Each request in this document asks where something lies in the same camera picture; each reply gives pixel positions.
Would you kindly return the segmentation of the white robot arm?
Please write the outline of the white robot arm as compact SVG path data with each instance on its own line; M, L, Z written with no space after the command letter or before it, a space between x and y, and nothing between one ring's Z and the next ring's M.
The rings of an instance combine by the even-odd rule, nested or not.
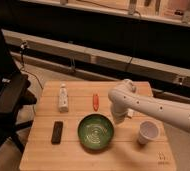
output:
M139 95L129 79L110 89L108 98L115 124L122 123L131 109L190 133L190 104Z

